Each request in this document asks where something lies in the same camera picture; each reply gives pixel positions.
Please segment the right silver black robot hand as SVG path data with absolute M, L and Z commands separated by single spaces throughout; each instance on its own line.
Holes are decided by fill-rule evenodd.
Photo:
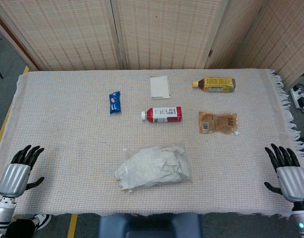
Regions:
M 265 151 L 279 183 L 279 187 L 274 187 L 265 182 L 266 188 L 292 203 L 304 202 L 304 169 L 295 153 L 290 148 L 285 149 L 275 144 L 271 144 L 271 148 L 266 147 Z

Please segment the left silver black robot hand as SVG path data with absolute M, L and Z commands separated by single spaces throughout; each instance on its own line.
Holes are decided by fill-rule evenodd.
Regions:
M 40 177 L 35 182 L 28 182 L 31 171 L 44 150 L 40 146 L 32 147 L 28 145 L 13 156 L 0 180 L 1 196 L 20 197 L 25 191 L 39 186 L 44 181 L 45 178 Z

